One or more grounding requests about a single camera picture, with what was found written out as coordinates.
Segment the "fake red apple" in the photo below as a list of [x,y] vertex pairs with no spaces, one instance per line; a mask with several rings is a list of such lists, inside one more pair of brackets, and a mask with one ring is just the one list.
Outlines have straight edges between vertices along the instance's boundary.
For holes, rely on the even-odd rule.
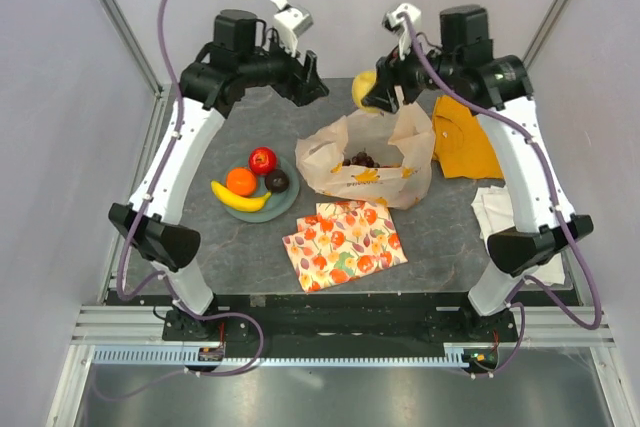
[[270,148],[258,147],[250,153],[248,166],[256,176],[267,176],[277,168],[278,158]]

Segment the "banana print plastic bag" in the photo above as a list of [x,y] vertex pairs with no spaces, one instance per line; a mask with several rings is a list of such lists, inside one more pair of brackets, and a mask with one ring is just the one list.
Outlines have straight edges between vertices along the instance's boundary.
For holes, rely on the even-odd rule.
[[435,134],[417,103],[396,114],[357,110],[297,141],[296,167],[326,196],[409,209],[429,190]]

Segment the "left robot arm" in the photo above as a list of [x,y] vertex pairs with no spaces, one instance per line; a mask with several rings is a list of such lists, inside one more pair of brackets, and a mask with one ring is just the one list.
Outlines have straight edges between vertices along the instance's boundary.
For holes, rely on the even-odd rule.
[[126,203],[109,210],[125,240],[119,297],[128,301],[137,294],[124,289],[129,254],[136,250],[165,281],[174,307],[187,314],[185,329],[198,340],[215,336],[220,318],[196,262],[201,236],[180,223],[186,195],[209,144],[248,89],[270,87],[296,106],[328,95],[316,54],[297,50],[312,24],[308,11],[290,5],[271,23],[243,10],[221,11],[211,41],[180,75],[170,122],[147,173]]

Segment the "fake yellow lemon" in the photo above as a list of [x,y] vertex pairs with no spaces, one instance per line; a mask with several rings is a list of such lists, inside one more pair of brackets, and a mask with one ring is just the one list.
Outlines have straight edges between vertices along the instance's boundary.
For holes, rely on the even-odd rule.
[[351,94],[354,104],[362,111],[373,115],[380,115],[381,110],[364,105],[364,98],[369,94],[376,82],[376,72],[363,71],[356,75],[352,82]]

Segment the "fake orange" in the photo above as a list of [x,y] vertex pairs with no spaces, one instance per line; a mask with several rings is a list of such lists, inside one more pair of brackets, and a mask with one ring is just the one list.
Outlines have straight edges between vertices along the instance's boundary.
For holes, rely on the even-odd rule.
[[251,197],[258,188],[258,179],[249,168],[236,167],[228,172],[225,185],[236,195]]

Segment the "fake dark grape bunch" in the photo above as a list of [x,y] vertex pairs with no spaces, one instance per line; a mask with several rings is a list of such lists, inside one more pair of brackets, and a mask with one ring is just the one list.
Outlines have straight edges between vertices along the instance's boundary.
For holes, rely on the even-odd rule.
[[345,156],[342,162],[344,167],[360,166],[365,168],[396,168],[399,164],[381,164],[371,157],[366,150],[361,150],[351,157]]

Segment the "fake dark avocado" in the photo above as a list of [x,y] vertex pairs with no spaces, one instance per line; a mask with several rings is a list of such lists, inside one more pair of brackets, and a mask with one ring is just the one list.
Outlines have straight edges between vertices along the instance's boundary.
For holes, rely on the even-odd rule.
[[271,193],[284,193],[290,187],[289,176],[282,169],[274,169],[264,179],[267,190]]

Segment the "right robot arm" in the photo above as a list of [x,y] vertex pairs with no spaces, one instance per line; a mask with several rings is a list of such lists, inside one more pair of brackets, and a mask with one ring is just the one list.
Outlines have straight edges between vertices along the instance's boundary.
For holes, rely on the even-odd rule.
[[534,90],[523,62],[497,57],[485,8],[462,5],[440,12],[441,44],[425,51],[418,39],[420,10],[402,3],[387,12],[383,27],[398,45],[375,67],[375,80],[357,103],[396,113],[425,90],[439,89],[477,116],[494,149],[513,209],[512,227],[489,236],[490,263],[469,290],[458,315],[467,339],[483,339],[493,316],[508,309],[534,271],[570,249],[588,287],[595,282],[577,243],[593,231],[576,213],[557,179],[538,126]]

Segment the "fake banana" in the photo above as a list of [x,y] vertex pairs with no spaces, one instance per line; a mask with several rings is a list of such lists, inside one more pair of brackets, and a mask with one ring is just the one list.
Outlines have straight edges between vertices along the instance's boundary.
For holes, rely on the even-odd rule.
[[258,197],[244,197],[233,193],[230,189],[217,181],[211,182],[211,189],[215,197],[225,206],[239,212],[257,212],[264,208],[272,193],[267,191]]

